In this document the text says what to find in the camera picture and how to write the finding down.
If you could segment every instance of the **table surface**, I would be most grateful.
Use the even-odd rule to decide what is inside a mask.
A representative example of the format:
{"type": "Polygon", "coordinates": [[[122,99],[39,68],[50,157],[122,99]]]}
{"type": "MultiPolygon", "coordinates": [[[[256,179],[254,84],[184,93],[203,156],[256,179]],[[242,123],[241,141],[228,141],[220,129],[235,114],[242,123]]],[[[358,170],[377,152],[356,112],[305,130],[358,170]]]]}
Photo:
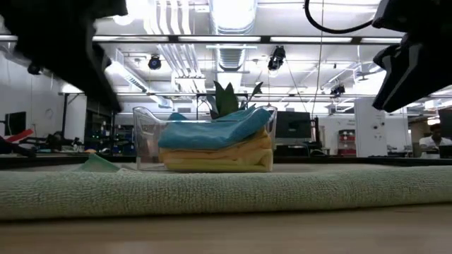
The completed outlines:
{"type": "Polygon", "coordinates": [[[452,205],[0,224],[0,253],[450,253],[452,205]]]}

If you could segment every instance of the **air duct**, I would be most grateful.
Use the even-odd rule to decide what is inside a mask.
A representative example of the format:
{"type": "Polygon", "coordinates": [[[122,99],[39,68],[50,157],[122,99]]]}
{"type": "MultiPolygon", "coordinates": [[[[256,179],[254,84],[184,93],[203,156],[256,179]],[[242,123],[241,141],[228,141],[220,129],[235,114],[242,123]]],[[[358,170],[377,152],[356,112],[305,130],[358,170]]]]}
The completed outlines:
{"type": "MultiPolygon", "coordinates": [[[[216,35],[249,35],[253,30],[257,0],[212,0],[209,8],[211,26],[216,35]]],[[[246,50],[216,49],[216,56],[222,70],[233,72],[242,67],[246,50]]]]}

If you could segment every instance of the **plastic container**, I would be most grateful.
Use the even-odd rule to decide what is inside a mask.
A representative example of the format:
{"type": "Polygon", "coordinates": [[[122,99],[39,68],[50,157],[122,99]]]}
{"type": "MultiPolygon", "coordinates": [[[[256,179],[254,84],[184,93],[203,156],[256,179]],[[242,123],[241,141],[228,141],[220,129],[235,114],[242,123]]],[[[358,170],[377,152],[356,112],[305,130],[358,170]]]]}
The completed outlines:
{"type": "MultiPolygon", "coordinates": [[[[264,126],[267,134],[271,139],[271,149],[274,150],[275,146],[275,128],[276,128],[276,114],[277,109],[275,107],[258,107],[255,108],[254,111],[248,115],[249,118],[252,114],[254,114],[259,109],[265,109],[270,112],[270,118],[267,124],[264,126]]],[[[228,120],[228,121],[245,121],[246,119],[241,120],[228,120]]],[[[183,163],[178,165],[177,169],[169,167],[169,164],[161,164],[163,162],[160,161],[160,147],[158,146],[158,142],[161,136],[161,133],[165,130],[168,124],[176,123],[176,122],[187,122],[187,123],[197,123],[197,124],[209,124],[213,122],[219,122],[222,120],[182,120],[182,121],[167,121],[163,119],[159,119],[150,112],[148,109],[144,107],[136,107],[133,109],[133,120],[134,120],[134,131],[135,131],[135,144],[136,144],[136,163],[139,170],[170,170],[170,171],[190,171],[190,172],[230,172],[230,171],[271,171],[273,169],[273,153],[271,153],[271,163],[265,163],[265,168],[258,167],[260,165],[249,165],[249,164],[240,164],[234,165],[233,167],[228,167],[230,162],[226,162],[225,165],[222,165],[222,162],[216,161],[212,162],[211,166],[206,166],[210,164],[210,162],[204,163],[205,167],[194,167],[194,166],[186,166],[183,167],[183,163]]]]}

